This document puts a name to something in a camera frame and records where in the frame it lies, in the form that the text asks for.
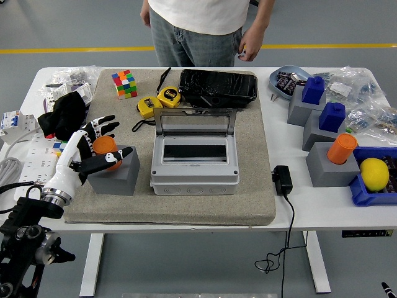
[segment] rubik's cube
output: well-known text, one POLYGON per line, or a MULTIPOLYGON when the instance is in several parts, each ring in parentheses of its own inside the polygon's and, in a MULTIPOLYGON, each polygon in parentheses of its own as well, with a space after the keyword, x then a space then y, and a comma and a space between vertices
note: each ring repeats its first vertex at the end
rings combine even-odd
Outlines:
POLYGON ((68 143, 67 141, 61 141, 61 140, 55 141, 54 145, 52 146, 52 149, 54 150, 57 157, 61 156, 61 153, 65 149, 67 143, 68 143))
POLYGON ((117 89, 119 99, 138 96, 135 79, 132 76, 131 71, 125 70, 112 74, 112 79, 117 89))

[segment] yellow lemon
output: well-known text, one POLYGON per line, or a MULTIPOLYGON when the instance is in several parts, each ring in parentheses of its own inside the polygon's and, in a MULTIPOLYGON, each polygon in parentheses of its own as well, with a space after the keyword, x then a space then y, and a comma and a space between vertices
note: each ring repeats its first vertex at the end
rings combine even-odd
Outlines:
POLYGON ((367 158, 360 165, 361 176, 369 191, 380 191, 389 181, 389 169, 378 158, 367 158))

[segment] blue block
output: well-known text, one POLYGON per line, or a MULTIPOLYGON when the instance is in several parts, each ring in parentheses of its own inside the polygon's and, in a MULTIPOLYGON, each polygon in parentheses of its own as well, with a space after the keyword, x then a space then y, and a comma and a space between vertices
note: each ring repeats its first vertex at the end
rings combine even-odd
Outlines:
POLYGON ((346 117, 345 106, 339 102, 328 102, 319 118, 318 128, 337 132, 346 117))
POLYGON ((308 78, 302 91, 302 102, 318 105, 324 90, 325 82, 322 77, 308 78))

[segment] white t-shirt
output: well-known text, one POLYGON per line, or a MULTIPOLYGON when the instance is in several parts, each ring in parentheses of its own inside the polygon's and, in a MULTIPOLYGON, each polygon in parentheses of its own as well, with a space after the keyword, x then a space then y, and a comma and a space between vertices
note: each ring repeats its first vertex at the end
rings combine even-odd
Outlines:
POLYGON ((149 5, 175 27, 224 35, 244 25, 249 0, 149 0, 149 5))

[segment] power adapter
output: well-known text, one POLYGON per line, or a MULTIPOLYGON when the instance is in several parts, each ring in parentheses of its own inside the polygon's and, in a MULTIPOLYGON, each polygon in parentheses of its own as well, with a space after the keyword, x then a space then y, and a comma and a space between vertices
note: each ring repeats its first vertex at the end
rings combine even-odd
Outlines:
POLYGON ((292 191, 292 180, 288 166, 275 166, 272 180, 278 196, 284 196, 292 191))

